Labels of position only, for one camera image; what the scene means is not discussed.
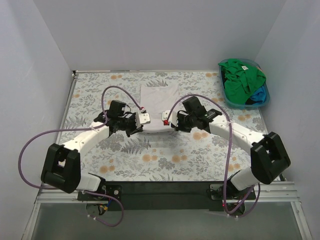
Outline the white t-shirt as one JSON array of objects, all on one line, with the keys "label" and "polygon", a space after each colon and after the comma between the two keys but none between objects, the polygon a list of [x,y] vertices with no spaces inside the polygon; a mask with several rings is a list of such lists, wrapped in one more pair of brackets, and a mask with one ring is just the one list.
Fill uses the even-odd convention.
[{"label": "white t-shirt", "polygon": [[140,105],[150,115],[150,123],[143,126],[143,132],[157,134],[174,131],[170,126],[164,125],[162,113],[170,110],[178,99],[179,86],[177,83],[158,87],[142,85],[140,88]]}]

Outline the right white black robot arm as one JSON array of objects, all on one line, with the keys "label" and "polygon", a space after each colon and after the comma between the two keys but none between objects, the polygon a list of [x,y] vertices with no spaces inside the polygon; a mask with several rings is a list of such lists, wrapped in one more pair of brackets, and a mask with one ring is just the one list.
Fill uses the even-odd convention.
[{"label": "right white black robot arm", "polygon": [[180,101],[184,109],[178,112],[171,109],[168,115],[163,116],[164,125],[186,133],[192,128],[204,130],[228,140],[229,149],[235,144],[250,156],[250,166],[225,176],[223,185],[214,191],[215,195],[237,199],[256,184],[271,184],[291,165],[283,141],[277,133],[263,134],[234,123],[222,108],[206,110],[199,98],[199,94],[182,97]]}]

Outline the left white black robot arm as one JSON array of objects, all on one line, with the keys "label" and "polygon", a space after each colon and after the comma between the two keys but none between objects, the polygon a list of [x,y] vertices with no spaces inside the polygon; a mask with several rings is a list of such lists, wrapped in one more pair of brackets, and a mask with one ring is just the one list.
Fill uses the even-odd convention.
[{"label": "left white black robot arm", "polygon": [[95,200],[103,199],[107,193],[103,178],[82,171],[81,158],[117,131],[124,131],[130,137],[142,132],[143,126],[151,122],[144,108],[139,112],[125,111],[125,108],[126,103],[113,100],[109,109],[101,112],[87,130],[61,145],[52,144],[47,150],[41,181],[68,194],[89,191]]}]

